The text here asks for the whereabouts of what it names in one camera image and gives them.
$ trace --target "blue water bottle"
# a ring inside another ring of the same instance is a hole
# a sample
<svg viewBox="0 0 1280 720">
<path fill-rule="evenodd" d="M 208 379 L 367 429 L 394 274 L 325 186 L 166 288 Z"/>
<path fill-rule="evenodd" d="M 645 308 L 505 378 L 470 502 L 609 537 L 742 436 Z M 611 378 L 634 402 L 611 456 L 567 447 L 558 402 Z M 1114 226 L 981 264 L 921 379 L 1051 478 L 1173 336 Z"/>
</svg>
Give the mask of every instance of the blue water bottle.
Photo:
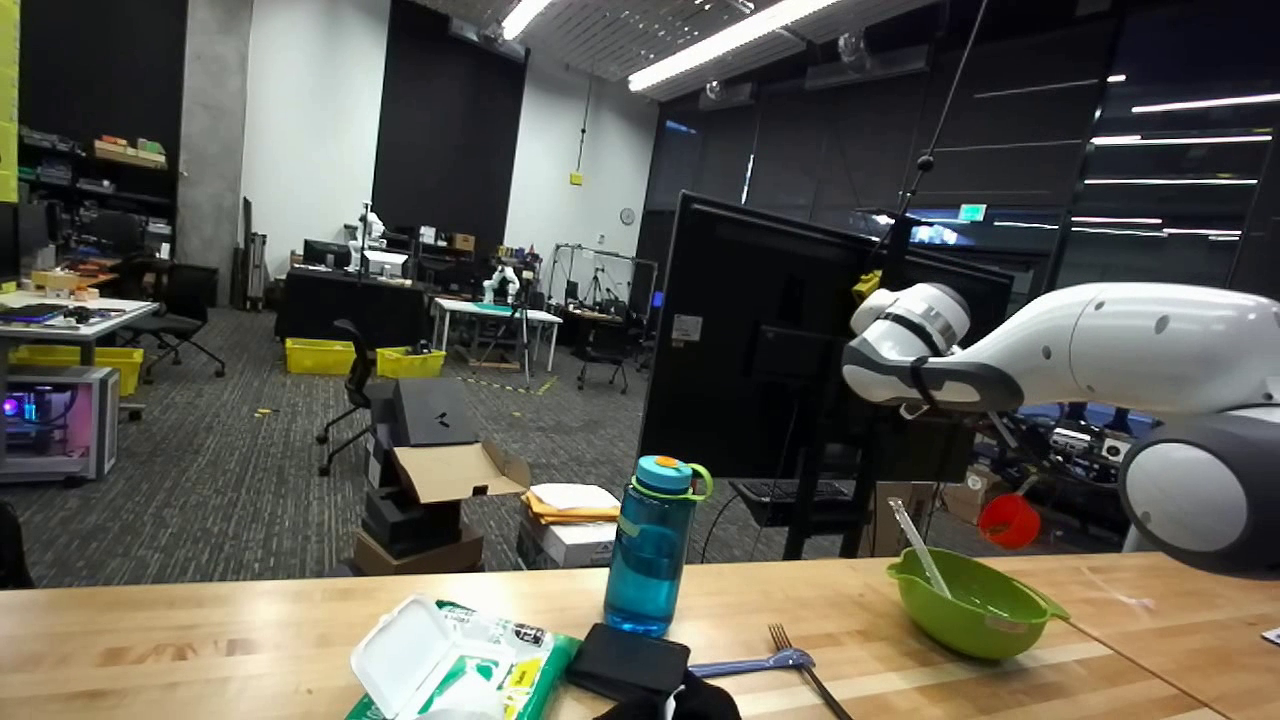
<svg viewBox="0 0 1280 720">
<path fill-rule="evenodd" d="M 617 520 L 603 624 L 639 636 L 666 636 L 685 571 L 685 537 L 712 478 L 674 456 L 639 456 Z"/>
</svg>

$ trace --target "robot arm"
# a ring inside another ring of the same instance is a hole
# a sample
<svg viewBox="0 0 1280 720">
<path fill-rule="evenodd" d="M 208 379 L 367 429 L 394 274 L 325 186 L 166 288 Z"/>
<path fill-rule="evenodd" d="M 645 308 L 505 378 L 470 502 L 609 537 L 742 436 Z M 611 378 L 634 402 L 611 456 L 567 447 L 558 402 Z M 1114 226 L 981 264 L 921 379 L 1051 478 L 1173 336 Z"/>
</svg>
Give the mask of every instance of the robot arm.
<svg viewBox="0 0 1280 720">
<path fill-rule="evenodd" d="M 1119 469 L 1133 523 L 1218 571 L 1280 571 L 1280 305 L 1188 283 L 1076 283 L 981 343 L 944 283 L 872 294 L 851 315 L 843 386 L 872 403 L 1015 411 L 1114 403 L 1162 422 Z"/>
</svg>

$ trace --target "green lid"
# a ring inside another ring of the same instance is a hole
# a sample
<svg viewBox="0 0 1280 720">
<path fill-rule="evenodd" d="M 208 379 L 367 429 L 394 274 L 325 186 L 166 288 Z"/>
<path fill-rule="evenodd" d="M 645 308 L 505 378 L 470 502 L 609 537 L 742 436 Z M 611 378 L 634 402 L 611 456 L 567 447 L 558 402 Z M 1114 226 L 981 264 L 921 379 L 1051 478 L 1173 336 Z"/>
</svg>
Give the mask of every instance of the green lid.
<svg viewBox="0 0 1280 720">
<path fill-rule="evenodd" d="M 680 463 L 674 456 L 639 456 L 634 480 L 655 492 L 687 492 L 691 463 Z"/>
</svg>

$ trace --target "ceiling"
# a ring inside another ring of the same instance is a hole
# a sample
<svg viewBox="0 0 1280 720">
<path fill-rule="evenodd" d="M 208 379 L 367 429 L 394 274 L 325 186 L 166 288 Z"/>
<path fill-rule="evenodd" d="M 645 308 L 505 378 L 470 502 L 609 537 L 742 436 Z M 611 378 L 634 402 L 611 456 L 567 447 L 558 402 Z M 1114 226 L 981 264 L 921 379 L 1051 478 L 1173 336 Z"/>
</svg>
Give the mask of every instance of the ceiling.
<svg viewBox="0 0 1280 720">
<path fill-rule="evenodd" d="M 514 0 L 420 0 L 452 20 L 477 24 L 481 34 L 501 37 L 501 20 L 514 8 Z M 758 14 L 776 0 L 550 0 L 542 17 L 527 24 L 520 37 L 523 50 L 556 56 L 595 82 L 621 83 L 736 20 Z M 756 73 L 765 65 L 798 56 L 809 50 L 830 46 L 838 34 L 858 34 L 889 17 L 905 17 L 936 0 L 837 0 L 830 8 L 758 37 L 756 46 L 729 53 L 687 78 L 655 83 L 645 94 L 648 101 L 674 101 L 706 82 L 733 82 Z"/>
</svg>

